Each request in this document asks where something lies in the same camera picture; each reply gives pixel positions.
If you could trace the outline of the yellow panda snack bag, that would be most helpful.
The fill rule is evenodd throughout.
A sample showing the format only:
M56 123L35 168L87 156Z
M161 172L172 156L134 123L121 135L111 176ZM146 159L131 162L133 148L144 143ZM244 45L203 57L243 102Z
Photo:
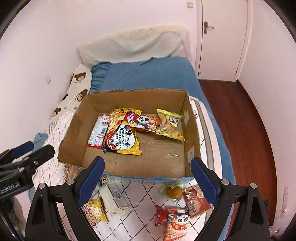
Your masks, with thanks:
M108 222L107 215L102 205L101 198L90 200L82 206L82 211L92 227L97 226L101 221Z

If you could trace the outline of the red white long snack packet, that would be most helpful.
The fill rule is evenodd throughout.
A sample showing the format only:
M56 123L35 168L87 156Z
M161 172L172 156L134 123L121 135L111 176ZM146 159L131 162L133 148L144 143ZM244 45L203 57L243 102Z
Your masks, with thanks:
M86 146L101 149L109 126L109 114L99 114Z

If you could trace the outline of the brown snack packet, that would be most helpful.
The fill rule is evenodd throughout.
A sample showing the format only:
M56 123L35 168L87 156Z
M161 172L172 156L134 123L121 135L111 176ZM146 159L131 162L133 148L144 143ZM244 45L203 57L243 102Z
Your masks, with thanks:
M189 216L191 219L207 212L212 207L206 201L199 185L194 185L182 190L187 208L189 211Z

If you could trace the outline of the white beige snack pack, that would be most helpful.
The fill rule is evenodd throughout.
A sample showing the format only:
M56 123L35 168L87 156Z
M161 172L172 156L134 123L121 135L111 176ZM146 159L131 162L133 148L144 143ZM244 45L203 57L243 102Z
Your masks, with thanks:
M99 194L106 208L108 221L118 219L132 211L132 207L123 197L114 180L109 180L101 186Z

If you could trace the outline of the orange white panda snack bag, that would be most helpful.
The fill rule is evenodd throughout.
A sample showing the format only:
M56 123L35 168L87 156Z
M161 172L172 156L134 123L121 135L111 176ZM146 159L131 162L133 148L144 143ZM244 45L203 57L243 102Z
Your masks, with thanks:
M164 241L178 240L187 234L190 216L187 209L169 208Z

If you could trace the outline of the yellow red noodle packet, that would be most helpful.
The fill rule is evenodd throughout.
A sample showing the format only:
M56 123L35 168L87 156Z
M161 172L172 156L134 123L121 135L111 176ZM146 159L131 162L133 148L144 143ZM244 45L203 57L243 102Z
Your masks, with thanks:
M132 127L133 122L142 114L140 109L117 108L109 114L109 126L104 139L102 150L118 154L142 154L137 130Z

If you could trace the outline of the small red pyramid snack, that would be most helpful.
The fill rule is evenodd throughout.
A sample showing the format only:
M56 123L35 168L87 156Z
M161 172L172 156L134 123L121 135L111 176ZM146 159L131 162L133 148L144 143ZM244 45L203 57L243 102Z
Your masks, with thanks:
M166 225L168 221L168 212L164 208L156 205L156 220L155 226Z

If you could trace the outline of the yellow biscuit snack bag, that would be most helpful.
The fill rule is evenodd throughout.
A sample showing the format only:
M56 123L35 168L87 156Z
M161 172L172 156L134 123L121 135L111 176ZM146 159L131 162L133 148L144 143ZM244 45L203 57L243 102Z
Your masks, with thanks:
M186 141L182 133L182 116L164 109L157 109L157 114L161 124L157 127L156 134L173 138L175 140Z

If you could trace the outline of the white cookie packet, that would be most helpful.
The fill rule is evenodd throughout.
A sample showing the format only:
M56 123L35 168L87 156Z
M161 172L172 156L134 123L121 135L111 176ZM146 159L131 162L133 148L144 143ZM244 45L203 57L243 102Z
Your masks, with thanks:
M81 172L80 168L69 166L68 172L67 172L67 180L68 179L75 179L79 173Z

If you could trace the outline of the bear print pillow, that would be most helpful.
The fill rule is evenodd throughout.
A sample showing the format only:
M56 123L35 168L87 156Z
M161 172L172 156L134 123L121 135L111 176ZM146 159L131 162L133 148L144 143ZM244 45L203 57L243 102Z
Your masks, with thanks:
M62 101L55 108L50 120L55 120L63 112L76 109L82 99L89 93L92 73L83 64L79 64L72 72L70 86Z

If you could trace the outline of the packaged brown marinated egg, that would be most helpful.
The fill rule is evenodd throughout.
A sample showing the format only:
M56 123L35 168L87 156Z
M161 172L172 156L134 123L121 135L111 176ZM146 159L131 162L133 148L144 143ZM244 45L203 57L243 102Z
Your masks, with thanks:
M163 197L166 197L169 201L173 202L174 204L178 204L178 202L183 197L182 190L185 187L186 186L182 183L168 183L163 185L159 192Z

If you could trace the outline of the white floral quilted blanket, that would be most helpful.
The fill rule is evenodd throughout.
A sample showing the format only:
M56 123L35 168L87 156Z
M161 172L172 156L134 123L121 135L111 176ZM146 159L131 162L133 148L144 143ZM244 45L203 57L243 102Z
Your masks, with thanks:
M195 114L198 131L200 132L201 159L219 178L223 177L222 162L217 137L208 115L208 111L203 102L195 97L190 97ZM60 141L62 141L74 111L70 110L57 119L54 130L48 137L45 133L38 133L34 137L34 148L39 149L46 144L55 148L55 156L38 168L33 178L35 187L40 183L50 185L63 184L67 178L69 168L57 160ZM114 177L113 179L119 187L119 192L126 199L132 210L110 222L99 222L94 227L94 231L101 240L163 240L165 225L155 227L156 209L154 205L164 208L171 207L173 202L168 201L160 193L160 189L168 182L167 180L149 181L145 179L136 180L133 178ZM67 219L62 203L57 203L58 211L62 219L69 240L77 240L74 231ZM188 234L181 240L194 240L211 214L211 210L199 215L190 222Z

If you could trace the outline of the blue bed sheet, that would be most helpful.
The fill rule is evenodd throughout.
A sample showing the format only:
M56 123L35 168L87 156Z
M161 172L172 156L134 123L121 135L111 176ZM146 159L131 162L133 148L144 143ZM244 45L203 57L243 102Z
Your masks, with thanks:
M91 93L114 89L181 89L186 90L189 96L203 102L217 137L222 162L222 176L236 184L230 152L193 67L186 58L151 58L133 63L100 62L91 69L91 73ZM50 120L49 135L47 133L37 133L34 137L34 151L50 144L55 147L56 154L46 164L39 167L34 175L33 182L35 187L29 190L31 202L35 193L34 189L40 183L45 182L48 185L59 185L67 179L69 167L65 164L58 164L57 151L75 110L74 108L68 109L56 117L55 121Z

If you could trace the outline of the white grey pillow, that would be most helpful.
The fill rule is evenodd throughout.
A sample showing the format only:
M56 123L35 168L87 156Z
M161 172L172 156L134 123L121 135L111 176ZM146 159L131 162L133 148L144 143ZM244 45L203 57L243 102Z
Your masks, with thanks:
M138 62L153 58L184 57L192 60L189 30L183 25L160 25L123 31L80 45L85 66L99 62Z

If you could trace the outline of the wall socket plate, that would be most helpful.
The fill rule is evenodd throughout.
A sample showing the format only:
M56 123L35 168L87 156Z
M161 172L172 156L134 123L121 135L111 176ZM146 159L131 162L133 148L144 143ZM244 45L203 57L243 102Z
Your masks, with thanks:
M50 76L45 77L45 82L46 82L47 85L49 85L51 83L51 81L52 81L52 79L51 79Z

